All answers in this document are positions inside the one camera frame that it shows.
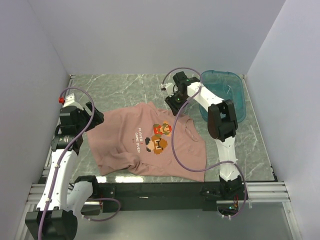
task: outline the white enclosure wall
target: white enclosure wall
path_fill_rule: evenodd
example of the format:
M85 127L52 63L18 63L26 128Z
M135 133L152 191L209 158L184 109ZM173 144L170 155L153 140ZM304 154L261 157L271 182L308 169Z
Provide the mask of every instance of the white enclosure wall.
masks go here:
M68 75L26 0L0 1L0 239L43 170Z
M320 237L320 1L286 0L249 72L249 92L303 238Z
M70 74L246 74L285 0L29 0Z

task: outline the translucent blue container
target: translucent blue container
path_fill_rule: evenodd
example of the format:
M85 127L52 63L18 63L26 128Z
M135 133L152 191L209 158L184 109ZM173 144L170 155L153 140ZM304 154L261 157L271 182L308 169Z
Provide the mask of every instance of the translucent blue container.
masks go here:
M241 78L232 72L208 70L202 74L203 85L218 97L234 104L236 120L242 122L246 117L244 86ZM199 105L203 120L208 121L208 112Z

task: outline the gray marble tabletop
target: gray marble tabletop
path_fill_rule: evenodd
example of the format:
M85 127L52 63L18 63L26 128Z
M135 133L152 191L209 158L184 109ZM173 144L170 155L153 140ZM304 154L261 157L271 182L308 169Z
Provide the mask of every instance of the gray marble tabletop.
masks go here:
M164 100L167 95L160 88L164 76L165 74L72 75L70 85L86 90L100 112L134 106L141 102L153 102L157 108L169 109ZM247 181L273 181L273 170L244 81L243 86L246 118L239 123L236 132L235 153L238 158L237 163L242 168ZM71 90L70 92L75 94L76 99L82 105L89 101L79 91ZM199 104L193 101L187 106L184 113L193 119L198 133L205 140L207 166L217 163L219 161L217 146L208 133L207 123L202 119L199 111ZM127 170L119 170L106 176L100 176L85 134L71 181L73 182L78 176L83 175L96 175L100 182L108 183L190 182L188 179L172 176L137 176ZM218 181L219 167L207 171L204 180L206 182Z

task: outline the pixel art graphic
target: pixel art graphic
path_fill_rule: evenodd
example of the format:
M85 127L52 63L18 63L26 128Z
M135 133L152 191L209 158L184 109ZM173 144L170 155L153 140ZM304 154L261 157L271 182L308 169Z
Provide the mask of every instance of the pixel art graphic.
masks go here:
M161 137L163 134L170 137L172 132L172 127L169 125L167 121L164 121L162 125L154 124L153 125L154 135L157 137Z
M147 137L145 140L146 150L151 153L153 151L155 154L160 154L168 146L168 142L156 135L153 135L151 139Z

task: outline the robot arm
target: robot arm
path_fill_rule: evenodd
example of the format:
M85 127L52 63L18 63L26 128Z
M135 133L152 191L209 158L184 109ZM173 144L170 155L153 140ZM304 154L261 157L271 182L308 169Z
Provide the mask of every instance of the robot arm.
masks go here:
M25 223L34 239L38 237L39 222L49 200L48 194L53 181L55 185L42 227L42 239L74 239L77 233L78 218L82 217L81 211L85 202L90 197L99 197L99 186L95 176L78 177L72 192L68 194L72 170L83 143L82 136L68 149L60 165L57 165L66 146L84 129L91 117L93 110L91 102L86 103L86 106L89 111L76 102L74 94L71 94L66 97L60 110L60 124L51 142L51 166L44 192L36 206L36 211L28 212L25 218ZM95 108L87 131L103 122L103 113ZM58 172L54 179L56 167L58 167Z
M235 153L235 135L238 128L234 104L231 100L224 100L205 86L201 85L196 77L188 78L185 73L178 72L173 76L173 83L162 85L162 90L166 90L168 97L165 102L169 105L174 115L193 96L201 86L201 91L193 99L208 111L208 132L214 138L219 160L237 162ZM241 186L241 177L238 169L233 164L222 164L220 166L220 182L227 188L238 189Z

